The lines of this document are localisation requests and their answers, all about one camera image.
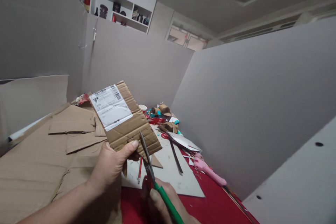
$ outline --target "paper cup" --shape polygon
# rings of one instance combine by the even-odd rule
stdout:
[[[145,113],[146,110],[147,110],[147,107],[146,107],[145,105],[139,105],[139,108],[141,109],[141,111],[142,111],[143,113]]]

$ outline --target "green scissors handle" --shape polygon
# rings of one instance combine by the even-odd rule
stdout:
[[[168,196],[167,196],[166,192],[164,191],[163,187],[159,187],[159,185],[157,183],[154,183],[153,187],[161,195],[161,198],[163,199],[163,202],[166,204],[166,206],[168,208],[168,211],[170,212],[172,217],[175,219],[176,223],[177,224],[183,224],[183,220],[182,220],[181,216],[176,211],[174,205],[172,204],[172,202],[168,198]]]

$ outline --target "pink glue gun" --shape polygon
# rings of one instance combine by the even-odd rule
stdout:
[[[225,179],[219,177],[207,164],[203,161],[200,153],[195,154],[194,166],[196,170],[204,171],[210,178],[212,178],[220,186],[226,186]]]

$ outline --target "red table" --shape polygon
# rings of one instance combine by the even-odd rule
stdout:
[[[241,223],[251,224],[250,220],[236,206],[226,192],[206,174],[190,166],[205,198],[179,195],[189,214],[202,224]],[[121,211],[124,224],[147,223],[147,211],[142,204],[141,190],[129,187],[121,189]]]

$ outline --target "barcode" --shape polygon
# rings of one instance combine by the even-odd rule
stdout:
[[[111,88],[112,88],[112,92],[114,93],[114,95],[116,96],[116,98],[118,99],[118,100],[120,100],[121,99],[121,95],[119,94],[119,92],[118,92],[118,89],[116,88],[116,86],[111,86]]]
[[[98,91],[97,93],[95,93],[95,95],[99,95],[99,94],[102,94],[102,93],[106,93],[106,89],[102,89],[102,90]]]

